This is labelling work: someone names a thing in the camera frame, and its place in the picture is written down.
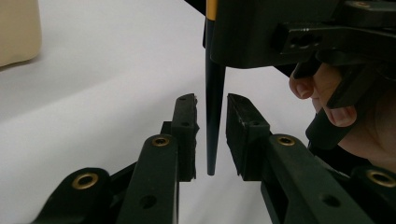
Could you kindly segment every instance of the yellow band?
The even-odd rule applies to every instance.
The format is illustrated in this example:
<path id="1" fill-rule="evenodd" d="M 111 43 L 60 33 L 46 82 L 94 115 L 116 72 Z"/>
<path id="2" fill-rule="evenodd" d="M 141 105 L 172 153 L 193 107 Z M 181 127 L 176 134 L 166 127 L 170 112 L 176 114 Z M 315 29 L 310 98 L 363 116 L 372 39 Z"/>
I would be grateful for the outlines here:
<path id="1" fill-rule="evenodd" d="M 206 0 L 206 17 L 209 20 L 216 20 L 216 12 L 218 11 L 218 0 Z"/>

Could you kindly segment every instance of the human hand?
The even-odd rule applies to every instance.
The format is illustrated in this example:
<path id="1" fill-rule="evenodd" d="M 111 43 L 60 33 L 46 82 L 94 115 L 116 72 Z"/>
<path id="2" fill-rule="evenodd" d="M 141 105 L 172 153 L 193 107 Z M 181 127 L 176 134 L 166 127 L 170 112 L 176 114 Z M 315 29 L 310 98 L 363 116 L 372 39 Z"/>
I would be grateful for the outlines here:
<path id="1" fill-rule="evenodd" d="M 317 112 L 321 108 L 329 121 L 338 127 L 347 127 L 357 118 L 354 106 L 330 109 L 326 106 L 341 82 L 337 68 L 322 64 L 313 77 L 290 77 L 290 88 L 300 99 L 312 98 Z M 396 173 L 396 90 L 386 92 L 367 111 L 365 118 L 353 127 L 338 144 L 349 153 L 369 160 L 373 165 Z"/>

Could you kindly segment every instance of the beige container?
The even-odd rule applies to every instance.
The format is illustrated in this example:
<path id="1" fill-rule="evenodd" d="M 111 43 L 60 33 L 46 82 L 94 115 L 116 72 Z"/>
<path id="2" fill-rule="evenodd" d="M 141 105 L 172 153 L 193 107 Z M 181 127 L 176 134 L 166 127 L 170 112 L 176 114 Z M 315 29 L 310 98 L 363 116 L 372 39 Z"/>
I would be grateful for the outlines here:
<path id="1" fill-rule="evenodd" d="M 0 0 L 0 66 L 30 60 L 40 47 L 37 0 Z"/>

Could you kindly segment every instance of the white surface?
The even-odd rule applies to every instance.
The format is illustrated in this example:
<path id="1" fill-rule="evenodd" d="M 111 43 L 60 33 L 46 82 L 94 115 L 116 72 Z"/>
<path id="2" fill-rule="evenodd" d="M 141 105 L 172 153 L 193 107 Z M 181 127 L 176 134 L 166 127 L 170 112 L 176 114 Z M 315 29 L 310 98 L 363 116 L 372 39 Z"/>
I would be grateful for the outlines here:
<path id="1" fill-rule="evenodd" d="M 78 169 L 114 174 L 135 162 L 144 141 L 171 120 L 176 98 L 191 92 L 201 127 L 197 179 L 181 184 L 179 223 L 270 223 L 260 183 L 236 175 L 224 113 L 216 175 L 205 174 L 202 15 L 182 0 L 39 3 L 40 56 L 0 68 L 1 224 L 33 221 Z M 274 68 L 228 69 L 228 92 L 249 98 L 273 133 L 306 142 L 311 105 Z"/>

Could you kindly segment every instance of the fingernail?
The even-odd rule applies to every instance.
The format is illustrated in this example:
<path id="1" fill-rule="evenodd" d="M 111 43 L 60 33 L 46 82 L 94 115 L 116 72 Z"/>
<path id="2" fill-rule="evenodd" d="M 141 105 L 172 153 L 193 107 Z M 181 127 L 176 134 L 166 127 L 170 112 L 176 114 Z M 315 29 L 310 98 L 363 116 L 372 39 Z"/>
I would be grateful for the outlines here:
<path id="1" fill-rule="evenodd" d="M 297 84 L 296 90 L 297 90 L 297 92 L 298 92 L 298 94 L 300 95 L 301 98 L 308 97 L 307 94 L 309 93 L 309 89 L 305 85 Z"/>
<path id="2" fill-rule="evenodd" d="M 331 109 L 330 112 L 336 126 L 348 126 L 354 121 L 346 107 Z"/>

